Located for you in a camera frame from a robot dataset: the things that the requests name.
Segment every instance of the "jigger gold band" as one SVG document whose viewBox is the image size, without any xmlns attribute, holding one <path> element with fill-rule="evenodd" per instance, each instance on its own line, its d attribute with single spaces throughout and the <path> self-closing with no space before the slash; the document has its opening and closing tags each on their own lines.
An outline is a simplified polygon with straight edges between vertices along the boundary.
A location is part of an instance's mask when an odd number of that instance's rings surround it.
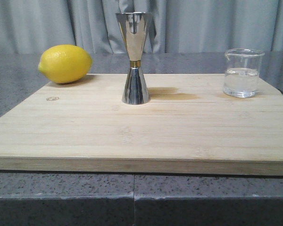
<svg viewBox="0 0 283 226">
<path fill-rule="evenodd" d="M 130 61 L 130 67 L 140 67 L 141 66 L 141 61 Z"/>
</svg>

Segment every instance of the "stainless steel jigger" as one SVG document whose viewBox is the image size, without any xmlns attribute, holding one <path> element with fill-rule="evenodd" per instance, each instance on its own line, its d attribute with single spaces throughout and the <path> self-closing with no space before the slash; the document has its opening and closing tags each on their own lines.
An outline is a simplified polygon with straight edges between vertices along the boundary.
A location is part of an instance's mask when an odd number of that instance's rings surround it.
<svg viewBox="0 0 283 226">
<path fill-rule="evenodd" d="M 151 13 L 116 13 L 119 29 L 130 60 L 122 101 L 130 105 L 140 105 L 150 100 L 141 68 L 141 56 L 149 30 Z"/>
</svg>

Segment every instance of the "curtain fold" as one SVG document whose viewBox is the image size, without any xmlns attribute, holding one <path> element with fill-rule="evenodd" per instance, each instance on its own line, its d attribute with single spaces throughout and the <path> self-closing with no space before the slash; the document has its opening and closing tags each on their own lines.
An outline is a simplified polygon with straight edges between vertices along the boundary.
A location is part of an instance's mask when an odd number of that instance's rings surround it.
<svg viewBox="0 0 283 226">
<path fill-rule="evenodd" d="M 146 53 L 283 50 L 283 0 L 0 0 L 0 53 L 125 53 L 115 13 L 153 15 Z"/>
</svg>

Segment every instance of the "jigger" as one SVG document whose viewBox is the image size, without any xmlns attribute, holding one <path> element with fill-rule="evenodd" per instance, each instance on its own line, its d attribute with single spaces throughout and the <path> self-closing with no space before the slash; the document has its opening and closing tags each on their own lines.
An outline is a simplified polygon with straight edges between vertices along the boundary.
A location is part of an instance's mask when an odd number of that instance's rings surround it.
<svg viewBox="0 0 283 226">
<path fill-rule="evenodd" d="M 141 68 L 141 56 L 149 31 L 151 13 L 116 13 L 119 29 L 130 60 L 122 101 L 140 105 L 150 100 Z"/>
</svg>

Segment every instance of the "granite countertop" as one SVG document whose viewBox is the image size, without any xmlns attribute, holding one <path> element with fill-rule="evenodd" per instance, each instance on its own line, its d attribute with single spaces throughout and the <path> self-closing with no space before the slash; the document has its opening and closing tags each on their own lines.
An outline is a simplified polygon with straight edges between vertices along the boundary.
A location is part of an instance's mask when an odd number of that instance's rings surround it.
<svg viewBox="0 0 283 226">
<path fill-rule="evenodd" d="M 39 58 L 0 55 L 0 117 L 48 82 L 37 71 Z M 126 54 L 92 54 L 92 58 L 90 73 L 128 71 Z M 144 54 L 141 63 L 144 73 L 225 70 L 223 53 Z M 283 52 L 266 53 L 260 77 L 283 92 Z M 283 177 L 0 171 L 0 225 L 191 221 L 283 225 Z"/>
</svg>

